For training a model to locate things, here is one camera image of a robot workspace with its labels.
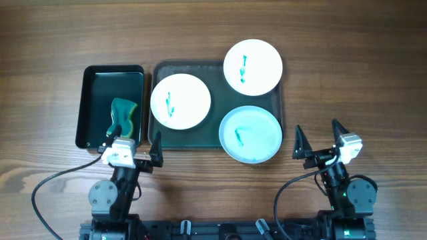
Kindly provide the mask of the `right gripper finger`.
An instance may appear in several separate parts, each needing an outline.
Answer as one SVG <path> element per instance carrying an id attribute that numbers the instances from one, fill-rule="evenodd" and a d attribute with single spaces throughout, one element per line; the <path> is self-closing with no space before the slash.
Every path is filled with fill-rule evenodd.
<path id="1" fill-rule="evenodd" d="M 302 128 L 297 125 L 295 128 L 293 159 L 307 159 L 313 155 L 313 150 L 309 144 Z"/>
<path id="2" fill-rule="evenodd" d="M 343 143 L 342 137 L 345 137 L 349 131 L 336 119 L 332 119 L 332 130 L 334 134 L 334 140 L 336 143 Z"/>

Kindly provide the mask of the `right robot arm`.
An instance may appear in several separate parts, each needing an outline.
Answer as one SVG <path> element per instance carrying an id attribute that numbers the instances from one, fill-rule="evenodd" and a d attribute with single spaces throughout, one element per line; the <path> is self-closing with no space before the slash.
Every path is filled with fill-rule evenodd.
<path id="1" fill-rule="evenodd" d="M 310 227 L 297 227 L 304 239 L 376 238 L 373 215 L 378 186 L 364 175 L 349 175 L 346 165 L 362 149 L 362 139 L 349 132 L 337 119 L 332 120 L 335 144 L 314 151 L 300 126 L 296 127 L 293 159 L 303 159 L 305 169 L 317 168 L 330 210 L 321 210 Z"/>

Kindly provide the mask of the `green and yellow sponge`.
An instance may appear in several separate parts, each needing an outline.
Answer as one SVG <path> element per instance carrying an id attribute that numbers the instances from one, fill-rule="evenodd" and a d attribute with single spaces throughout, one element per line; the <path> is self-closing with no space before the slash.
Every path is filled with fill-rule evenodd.
<path id="1" fill-rule="evenodd" d="M 118 125 L 121 125 L 120 137 L 132 138 L 134 133 L 133 114 L 137 107 L 138 104 L 133 101 L 115 98 L 111 103 L 112 124 L 107 129 L 106 135 L 108 136 Z"/>

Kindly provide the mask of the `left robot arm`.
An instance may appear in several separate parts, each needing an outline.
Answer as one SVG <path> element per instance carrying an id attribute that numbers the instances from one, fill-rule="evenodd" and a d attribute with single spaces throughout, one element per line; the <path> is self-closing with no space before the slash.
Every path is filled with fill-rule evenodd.
<path id="1" fill-rule="evenodd" d="M 122 128 L 117 126 L 99 147 L 104 164 L 113 167 L 111 179 L 98 181 L 89 191 L 92 221 L 81 226 L 79 238 L 98 239 L 150 239 L 148 230 L 139 215 L 129 212 L 134 200 L 140 173 L 152 173 L 153 168 L 163 166 L 161 133 L 149 150 L 149 159 L 135 158 L 133 139 L 121 137 Z"/>

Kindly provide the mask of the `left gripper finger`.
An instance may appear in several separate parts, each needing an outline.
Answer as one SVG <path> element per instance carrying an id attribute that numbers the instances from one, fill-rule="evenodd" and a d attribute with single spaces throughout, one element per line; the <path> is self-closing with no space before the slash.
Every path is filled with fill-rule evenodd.
<path id="1" fill-rule="evenodd" d="M 122 128 L 121 125 L 118 125 L 111 134 L 109 134 L 107 136 L 107 139 L 105 141 L 105 146 L 106 147 L 111 147 L 113 142 L 115 141 L 116 138 L 118 138 L 121 135 L 122 132 Z"/>
<path id="2" fill-rule="evenodd" d="M 155 135 L 155 139 L 149 150 L 149 156 L 151 157 L 151 164 L 154 167 L 163 167 L 163 151 L 161 148 L 161 131 L 158 131 Z"/>

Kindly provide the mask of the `white plate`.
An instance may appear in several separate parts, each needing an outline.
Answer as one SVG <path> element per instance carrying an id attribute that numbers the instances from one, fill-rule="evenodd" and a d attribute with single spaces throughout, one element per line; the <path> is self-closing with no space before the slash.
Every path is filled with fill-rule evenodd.
<path id="1" fill-rule="evenodd" d="M 259 96 L 280 82 L 283 63 L 272 45 L 259 39 L 247 39 L 227 52 L 223 70 L 226 81 L 238 93 Z"/>
<path id="2" fill-rule="evenodd" d="M 190 129 L 201 123 L 211 107 L 211 95 L 199 78 L 185 73 L 162 79 L 151 93 L 151 112 L 163 126 Z"/>

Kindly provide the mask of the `light blue plate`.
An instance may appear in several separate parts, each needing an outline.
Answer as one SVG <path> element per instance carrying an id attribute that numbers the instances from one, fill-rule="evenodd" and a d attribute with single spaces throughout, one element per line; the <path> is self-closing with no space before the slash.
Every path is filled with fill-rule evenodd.
<path id="1" fill-rule="evenodd" d="M 282 128 L 267 110 L 252 105 L 237 107 L 222 119 L 219 139 L 224 151 L 247 164 L 271 159 L 282 144 Z"/>

